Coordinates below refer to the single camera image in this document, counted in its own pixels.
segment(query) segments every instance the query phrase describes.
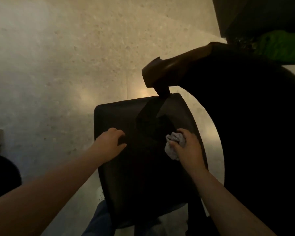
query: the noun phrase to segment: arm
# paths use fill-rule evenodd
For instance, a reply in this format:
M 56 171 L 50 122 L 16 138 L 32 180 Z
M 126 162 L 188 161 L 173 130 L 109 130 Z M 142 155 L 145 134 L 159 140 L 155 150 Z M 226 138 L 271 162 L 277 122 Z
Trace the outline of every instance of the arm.
M 117 156 L 123 131 L 110 128 L 79 158 L 0 197 L 0 235 L 40 235 L 103 163 Z
M 186 138 L 185 148 L 176 142 L 170 142 L 170 144 L 196 184 L 219 233 L 222 236 L 275 235 L 206 170 L 196 135 L 185 129 L 178 130 Z

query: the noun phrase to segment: black round object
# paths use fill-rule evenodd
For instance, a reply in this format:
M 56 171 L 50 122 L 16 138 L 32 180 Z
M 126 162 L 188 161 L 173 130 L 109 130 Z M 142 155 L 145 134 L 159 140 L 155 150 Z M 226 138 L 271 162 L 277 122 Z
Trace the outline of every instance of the black round object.
M 0 196 L 22 185 L 19 170 L 10 160 L 0 156 Z

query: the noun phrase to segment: tile floor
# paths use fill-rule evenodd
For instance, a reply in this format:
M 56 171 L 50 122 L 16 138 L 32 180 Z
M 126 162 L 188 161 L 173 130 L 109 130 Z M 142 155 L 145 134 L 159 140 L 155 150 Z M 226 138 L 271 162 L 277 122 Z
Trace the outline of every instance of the tile floor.
M 156 95 L 141 69 L 211 41 L 225 42 L 212 0 L 0 0 L 3 155 L 24 182 L 77 157 L 93 142 L 98 104 Z M 197 122 L 210 171 L 224 181 L 220 140 L 204 108 L 179 87 Z M 100 200 L 97 172 L 43 235 L 80 235 Z M 184 235 L 187 209 L 162 217 Z M 133 235 L 133 228 L 118 230 Z

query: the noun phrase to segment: jeans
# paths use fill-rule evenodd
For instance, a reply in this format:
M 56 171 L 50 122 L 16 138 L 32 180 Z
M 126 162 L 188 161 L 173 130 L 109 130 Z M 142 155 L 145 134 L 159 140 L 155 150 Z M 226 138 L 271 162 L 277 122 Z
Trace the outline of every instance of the jeans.
M 165 236 L 164 228 L 160 228 L 161 221 L 155 219 L 142 225 L 135 225 L 135 236 Z M 91 219 L 82 236 L 114 236 L 115 229 L 111 223 L 110 214 L 107 209 L 106 201 L 100 202 L 95 214 Z

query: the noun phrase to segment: seat cushion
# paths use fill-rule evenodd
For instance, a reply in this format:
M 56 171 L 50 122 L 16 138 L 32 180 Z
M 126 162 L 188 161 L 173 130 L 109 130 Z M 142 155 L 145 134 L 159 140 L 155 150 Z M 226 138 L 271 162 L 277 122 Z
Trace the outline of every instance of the seat cushion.
M 94 110 L 94 137 L 110 127 L 126 136 L 127 147 L 99 167 L 99 176 L 115 228 L 168 213 L 168 209 L 197 194 L 181 163 L 165 153 L 166 134 L 177 128 L 195 133 L 205 151 L 197 125 L 180 94 L 102 104 Z

